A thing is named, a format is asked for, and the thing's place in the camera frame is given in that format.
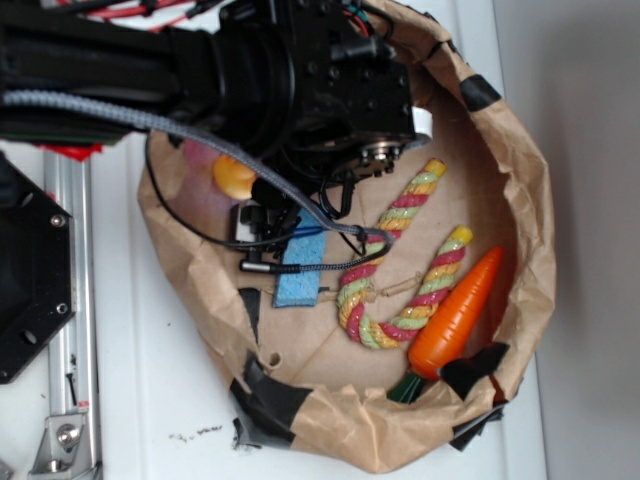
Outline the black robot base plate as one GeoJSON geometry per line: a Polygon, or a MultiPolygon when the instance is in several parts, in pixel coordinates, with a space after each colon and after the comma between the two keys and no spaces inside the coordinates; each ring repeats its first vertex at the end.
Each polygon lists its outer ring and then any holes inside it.
{"type": "Polygon", "coordinates": [[[1,155],[1,383],[74,314],[73,215],[1,155]]]}

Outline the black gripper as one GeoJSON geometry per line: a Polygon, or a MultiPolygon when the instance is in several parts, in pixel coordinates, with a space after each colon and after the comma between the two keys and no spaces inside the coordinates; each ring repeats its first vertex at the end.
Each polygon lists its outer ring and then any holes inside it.
{"type": "Polygon", "coordinates": [[[300,261],[283,263],[285,250],[294,240],[320,233],[318,226],[303,226],[299,205],[265,180],[251,187],[249,200],[231,208],[230,241],[244,253],[239,268],[244,272],[298,274],[300,261]]]}

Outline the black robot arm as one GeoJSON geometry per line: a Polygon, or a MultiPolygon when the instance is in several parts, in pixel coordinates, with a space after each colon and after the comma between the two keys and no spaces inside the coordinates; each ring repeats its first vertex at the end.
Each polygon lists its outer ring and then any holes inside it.
{"type": "Polygon", "coordinates": [[[409,72],[340,1],[234,1],[215,32],[91,19],[94,2],[1,5],[1,135],[93,147],[160,130],[236,157],[259,201],[356,236],[360,262],[391,234],[342,223],[313,197],[391,172],[417,139],[409,72]]]}

